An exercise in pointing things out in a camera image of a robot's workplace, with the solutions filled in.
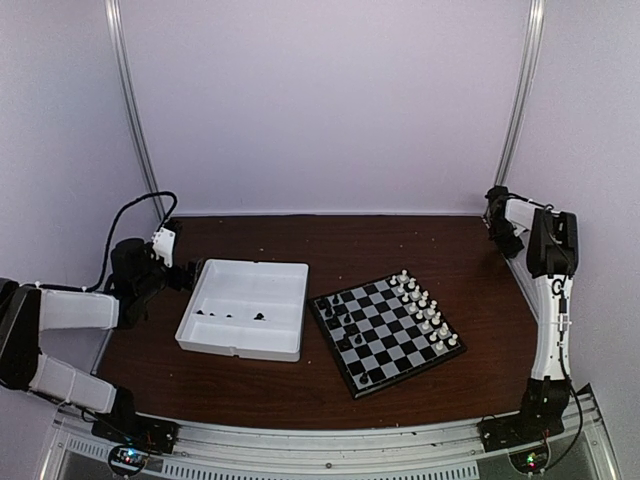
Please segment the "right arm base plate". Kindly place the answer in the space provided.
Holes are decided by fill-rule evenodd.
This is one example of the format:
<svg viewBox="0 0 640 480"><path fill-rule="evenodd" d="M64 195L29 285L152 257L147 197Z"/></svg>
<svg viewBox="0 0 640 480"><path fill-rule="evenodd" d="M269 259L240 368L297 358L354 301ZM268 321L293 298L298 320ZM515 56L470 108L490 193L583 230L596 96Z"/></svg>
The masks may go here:
<svg viewBox="0 0 640 480"><path fill-rule="evenodd" d="M486 452L542 442L565 431L559 418L525 418L519 413L481 420L477 428Z"/></svg>

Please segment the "black king piece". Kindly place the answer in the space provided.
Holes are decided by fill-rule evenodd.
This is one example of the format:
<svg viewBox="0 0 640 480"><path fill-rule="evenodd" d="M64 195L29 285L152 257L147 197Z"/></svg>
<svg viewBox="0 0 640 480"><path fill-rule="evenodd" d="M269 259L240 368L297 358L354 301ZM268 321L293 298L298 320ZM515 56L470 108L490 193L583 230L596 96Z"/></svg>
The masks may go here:
<svg viewBox="0 0 640 480"><path fill-rule="evenodd" d="M348 337L344 337L339 342L339 349L341 352L349 350L351 348L351 343Z"/></svg>

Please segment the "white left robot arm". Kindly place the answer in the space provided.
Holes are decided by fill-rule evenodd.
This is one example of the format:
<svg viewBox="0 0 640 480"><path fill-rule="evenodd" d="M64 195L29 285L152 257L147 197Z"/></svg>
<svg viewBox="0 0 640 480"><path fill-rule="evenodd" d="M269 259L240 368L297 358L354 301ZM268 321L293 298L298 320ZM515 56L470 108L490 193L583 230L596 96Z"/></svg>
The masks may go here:
<svg viewBox="0 0 640 480"><path fill-rule="evenodd" d="M184 266L171 247L125 239L109 255L111 273L94 288L1 281L1 385L87 410L123 444L144 433L132 393L92 373L99 345L148 315L164 289L190 291L203 260Z"/></svg>

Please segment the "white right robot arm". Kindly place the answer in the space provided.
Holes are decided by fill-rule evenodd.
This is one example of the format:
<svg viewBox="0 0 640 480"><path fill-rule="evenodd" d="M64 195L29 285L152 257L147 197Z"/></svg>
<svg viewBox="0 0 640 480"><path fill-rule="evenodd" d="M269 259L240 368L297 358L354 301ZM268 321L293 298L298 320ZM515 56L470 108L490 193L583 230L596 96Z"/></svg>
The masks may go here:
<svg viewBox="0 0 640 480"><path fill-rule="evenodd" d="M494 186L486 195L489 239L507 259L525 254L539 301L534 364L512 430L535 440L562 418L571 394L570 301L579 265L577 216Z"/></svg>

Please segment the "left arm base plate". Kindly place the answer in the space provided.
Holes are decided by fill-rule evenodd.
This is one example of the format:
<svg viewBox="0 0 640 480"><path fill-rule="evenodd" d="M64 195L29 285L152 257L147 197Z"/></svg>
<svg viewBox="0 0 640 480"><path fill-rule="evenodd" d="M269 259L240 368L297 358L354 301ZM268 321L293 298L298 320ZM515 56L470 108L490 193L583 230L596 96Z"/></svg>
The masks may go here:
<svg viewBox="0 0 640 480"><path fill-rule="evenodd" d="M91 428L95 437L152 454L171 454L178 432L179 425L175 422L145 416L138 416L129 430L115 428L103 420L97 420Z"/></svg>

